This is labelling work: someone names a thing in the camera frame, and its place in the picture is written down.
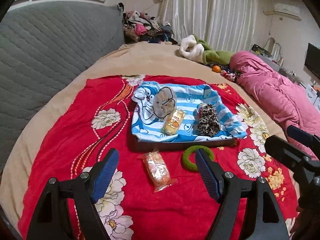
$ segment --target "gray quilted headboard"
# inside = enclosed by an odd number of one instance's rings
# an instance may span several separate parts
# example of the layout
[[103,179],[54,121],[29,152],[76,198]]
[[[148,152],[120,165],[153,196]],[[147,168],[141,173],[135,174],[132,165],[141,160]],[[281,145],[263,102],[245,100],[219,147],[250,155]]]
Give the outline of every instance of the gray quilted headboard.
[[29,120],[122,44],[117,6],[50,1],[7,12],[0,23],[0,171]]

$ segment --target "orange fruit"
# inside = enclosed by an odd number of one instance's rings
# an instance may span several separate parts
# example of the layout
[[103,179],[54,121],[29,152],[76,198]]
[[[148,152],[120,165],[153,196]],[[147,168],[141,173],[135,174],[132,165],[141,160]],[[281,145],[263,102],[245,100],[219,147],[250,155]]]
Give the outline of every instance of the orange fruit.
[[215,73],[220,73],[221,68],[218,65],[213,66],[212,71]]

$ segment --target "green blanket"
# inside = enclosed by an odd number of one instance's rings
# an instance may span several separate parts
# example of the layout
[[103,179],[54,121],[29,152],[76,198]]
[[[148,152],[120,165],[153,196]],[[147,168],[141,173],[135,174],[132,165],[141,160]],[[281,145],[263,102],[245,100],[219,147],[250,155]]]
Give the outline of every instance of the green blanket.
[[229,65],[231,57],[234,55],[230,51],[215,51],[210,48],[210,46],[203,40],[199,40],[196,35],[193,35],[196,38],[197,44],[200,43],[204,47],[204,52],[202,55],[202,60],[204,64],[209,64],[210,62],[217,62],[221,65]]

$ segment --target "green ring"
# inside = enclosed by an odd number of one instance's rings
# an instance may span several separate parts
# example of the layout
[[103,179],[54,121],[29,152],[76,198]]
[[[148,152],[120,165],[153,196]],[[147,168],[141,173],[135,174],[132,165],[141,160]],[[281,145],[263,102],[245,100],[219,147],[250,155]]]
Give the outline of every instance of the green ring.
[[189,147],[188,149],[186,149],[184,151],[184,153],[182,154],[181,156],[181,163],[182,163],[182,166],[188,170],[188,171],[193,171],[193,172],[197,172],[198,171],[198,168],[197,168],[197,165],[195,163],[192,163],[190,160],[189,160],[189,156],[191,153],[194,153],[196,150],[198,149],[204,149],[205,152],[208,154],[209,158],[214,161],[214,154],[213,154],[213,151],[208,148],[208,147],[205,147],[205,146],[201,146],[201,145],[193,145],[191,147]]

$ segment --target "curtain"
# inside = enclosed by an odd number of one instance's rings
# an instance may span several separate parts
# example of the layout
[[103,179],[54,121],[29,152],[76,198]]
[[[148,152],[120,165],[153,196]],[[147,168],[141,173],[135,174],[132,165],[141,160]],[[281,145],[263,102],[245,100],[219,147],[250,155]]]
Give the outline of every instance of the curtain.
[[258,0],[163,0],[160,21],[180,42],[196,34],[215,50],[249,50]]

